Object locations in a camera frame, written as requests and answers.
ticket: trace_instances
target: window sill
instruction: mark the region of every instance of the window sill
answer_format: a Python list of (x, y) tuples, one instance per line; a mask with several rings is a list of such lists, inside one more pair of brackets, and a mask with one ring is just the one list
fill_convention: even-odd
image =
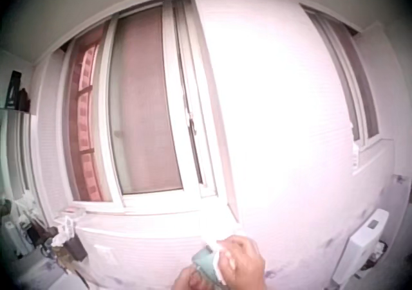
[(364, 145), (359, 145), (359, 152), (364, 152), (365, 150), (368, 150), (369, 148), (377, 144), (380, 140), (382, 140), (380, 134), (377, 134), (373, 136), (372, 138), (367, 139)]
[[(54, 221), (64, 224), (64, 213)], [(135, 239), (203, 237), (209, 240), (228, 236), (239, 228), (229, 207), (217, 197), (203, 199), (191, 212), (155, 215), (86, 213), (75, 222), (76, 230)]]
[(195, 211), (202, 201), (199, 193), (193, 188), (189, 191), (170, 190), (123, 195), (118, 201), (113, 202), (72, 201), (67, 209), (80, 208), (88, 213), (103, 214), (158, 215)]
[(359, 166), (353, 171), (356, 176), (365, 168), (368, 168), (375, 160), (377, 160), (387, 150), (393, 148), (393, 140), (379, 139), (376, 142), (369, 144), (364, 149), (359, 150)]

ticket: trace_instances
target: person's hand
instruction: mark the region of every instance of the person's hand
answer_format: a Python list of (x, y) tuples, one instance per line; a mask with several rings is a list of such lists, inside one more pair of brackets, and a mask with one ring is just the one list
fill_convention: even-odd
[(265, 261), (256, 244), (238, 235), (218, 242), (218, 266), (230, 290), (264, 290)]
[(202, 278), (194, 266), (189, 266), (180, 272), (174, 281), (172, 290), (212, 290), (213, 285)]

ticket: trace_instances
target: window pane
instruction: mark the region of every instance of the window pane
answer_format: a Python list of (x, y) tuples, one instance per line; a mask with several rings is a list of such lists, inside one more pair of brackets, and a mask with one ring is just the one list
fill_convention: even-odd
[(95, 166), (91, 97), (99, 43), (104, 26), (77, 39), (70, 58), (68, 78), (68, 147), (66, 156), (70, 186), (76, 201), (109, 201)]
[(368, 130), (368, 138), (371, 138), (379, 133), (378, 119), (376, 115), (375, 104), (368, 78), (362, 66), (359, 54), (352, 43), (352, 37), (348, 29), (341, 23), (330, 21), (330, 24), (341, 42), (346, 55), (350, 61), (353, 72), (355, 73), (356, 81), (359, 87), (360, 96), (362, 97), (363, 108), (365, 111), (366, 125)]
[(335, 64), (335, 68), (339, 75), (339, 79), (341, 80), (346, 105), (348, 106), (349, 119), (352, 123), (353, 140), (357, 141), (361, 138), (359, 134), (359, 123), (356, 115), (355, 102), (353, 101), (353, 95), (349, 86), (348, 78), (346, 77), (344, 68), (342, 67), (341, 60), (339, 59), (339, 56), (336, 53), (336, 49), (333, 47), (333, 43), (329, 39), (329, 36), (325, 32), (324, 28), (322, 27), (322, 24), (317, 19), (317, 16), (312, 13), (308, 13), (308, 15), (309, 18), (311, 18), (311, 20), (315, 24), (317, 30), (319, 31), (319, 34), (321, 35), (324, 43), (326, 44), (326, 47), (328, 48), (329, 54), (332, 57), (333, 63)]
[(181, 189), (167, 105), (161, 7), (118, 21), (109, 116), (123, 194)]

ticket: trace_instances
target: white wall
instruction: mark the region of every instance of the white wall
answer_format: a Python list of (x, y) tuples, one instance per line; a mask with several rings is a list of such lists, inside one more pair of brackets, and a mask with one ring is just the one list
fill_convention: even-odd
[[(3, 19), (0, 47), (35, 62), (62, 37), (72, 38), (81, 24), (96, 15), (109, 15), (109, 9), (127, 0), (16, 0)], [(329, 8), (344, 19), (365, 28), (373, 21), (386, 23), (398, 13), (396, 0), (309, 0)]]
[(412, 100), (412, 18), (402, 17), (385, 27), (386, 35), (396, 51)]
[(395, 140), (395, 173), (412, 176), (412, 106), (408, 91), (409, 88), (412, 92), (412, 77), (406, 78), (408, 73), (412, 76), (412, 65), (403, 66), (405, 73), (402, 73), (399, 64), (400, 61), (406, 63), (407, 59), (412, 63), (412, 46), (394, 50), (393, 45), (399, 40), (392, 38), (395, 44), (391, 43), (384, 28), (376, 24), (362, 32), (356, 38), (356, 43), (373, 84), (371, 90), (377, 108), (379, 130), (383, 138)]
[(20, 88), (25, 88), (30, 98), (33, 66), (29, 62), (0, 49), (0, 108), (5, 106), (7, 89), (13, 70), (21, 73)]
[(7, 164), (10, 175), (11, 188), (13, 192), (13, 199), (17, 200), (23, 196), (25, 186), (23, 161), (21, 150), (21, 137), (23, 132), (21, 125), (23, 116), (29, 116), (29, 114), (21, 113), (18, 111), (7, 111)]
[[(10, 136), (14, 132), (14, 111), (10, 113), (0, 109), (0, 197), (4, 197), (11, 201), (19, 199), (23, 193), (21, 177), (16, 169), (16, 152), (11, 152), (12, 147), (15, 147), (13, 141), (10, 142)], [(14, 222), (17, 222), (19, 213), (16, 205), (12, 205), (10, 217)]]
[(268, 268), (281, 271), (274, 282), (279, 289), (320, 289), (345, 240), (389, 183), (392, 144), (378, 148), (352, 176), (341, 85), (298, 4), (196, 2), (246, 232), (258, 241)]

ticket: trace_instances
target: wall stain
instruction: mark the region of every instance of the wall stain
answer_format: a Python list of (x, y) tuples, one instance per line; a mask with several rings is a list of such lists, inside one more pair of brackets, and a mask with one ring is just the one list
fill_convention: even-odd
[(277, 275), (276, 272), (272, 270), (265, 272), (265, 278), (272, 279), (272, 278), (275, 278), (276, 275)]
[(323, 244), (323, 248), (324, 248), (324, 249), (328, 248), (334, 241), (335, 241), (335, 239), (334, 239), (333, 237), (331, 237), (330, 239), (328, 239), (328, 240)]
[(112, 279), (116, 284), (122, 285), (123, 281), (117, 277), (106, 275), (108, 278)]
[(397, 183), (398, 184), (403, 184), (405, 181), (406, 181), (406, 177), (397, 176)]

